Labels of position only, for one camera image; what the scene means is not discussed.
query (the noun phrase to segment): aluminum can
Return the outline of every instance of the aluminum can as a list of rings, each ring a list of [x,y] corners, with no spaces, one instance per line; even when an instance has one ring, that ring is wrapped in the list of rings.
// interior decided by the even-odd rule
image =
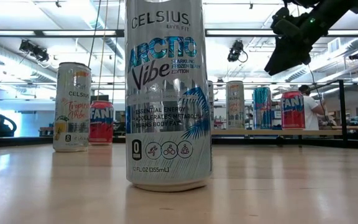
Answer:
[[[202,2],[127,0],[126,12],[127,179],[201,187],[212,171]]]
[[[289,91],[281,97],[281,119],[283,129],[305,128],[305,105],[300,91]]]
[[[244,129],[246,109],[244,100],[244,83],[242,81],[228,82],[226,84],[226,113],[228,129]]]
[[[59,65],[53,134],[55,151],[87,150],[90,131],[90,93],[90,68],[75,62]]]
[[[93,101],[91,104],[91,129],[89,143],[112,144],[114,109],[108,101]]]
[[[269,87],[256,88],[254,100],[254,129],[272,128],[272,94]]]
[[[214,83],[208,81],[208,96],[209,96],[209,108],[211,108],[211,130],[214,129],[215,117],[214,117]]]

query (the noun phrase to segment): silver can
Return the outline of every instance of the silver can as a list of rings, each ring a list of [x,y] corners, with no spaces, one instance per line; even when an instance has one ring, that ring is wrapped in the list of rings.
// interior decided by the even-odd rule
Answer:
[[[53,148],[57,152],[88,149],[90,131],[91,69],[65,62],[57,73]]]
[[[126,1],[127,179],[173,192],[211,175],[201,0]]]
[[[245,104],[244,83],[242,81],[231,81],[226,85],[226,112],[227,128],[244,129]]]
[[[208,81],[208,96],[209,96],[209,107],[211,108],[211,130],[214,129],[215,115],[214,115],[214,83]]]

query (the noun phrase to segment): red fanta can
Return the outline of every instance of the red fanta can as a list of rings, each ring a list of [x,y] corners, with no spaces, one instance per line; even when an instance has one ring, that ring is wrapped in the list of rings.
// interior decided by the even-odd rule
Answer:
[[[300,91],[289,91],[281,97],[281,119],[283,129],[305,128],[305,104]]]
[[[112,144],[113,114],[114,110],[111,102],[92,102],[89,143]]]

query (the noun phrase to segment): circular icon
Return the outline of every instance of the circular icon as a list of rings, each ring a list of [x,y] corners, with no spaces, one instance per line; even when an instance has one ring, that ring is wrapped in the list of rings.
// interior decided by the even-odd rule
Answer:
[[[161,146],[159,143],[156,143],[156,142],[150,142],[146,148],[146,156],[149,158],[149,159],[153,159],[153,160],[156,160],[158,159],[160,156],[161,156]]]
[[[178,154],[178,146],[174,142],[166,142],[162,145],[162,156],[166,159],[173,159]]]
[[[184,159],[189,158],[193,153],[193,146],[188,141],[178,144],[178,155]]]

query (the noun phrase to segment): blue can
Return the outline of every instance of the blue can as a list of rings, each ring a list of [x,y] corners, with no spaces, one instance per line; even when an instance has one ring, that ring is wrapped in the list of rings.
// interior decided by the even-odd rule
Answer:
[[[272,93],[270,88],[254,90],[254,129],[272,128]]]

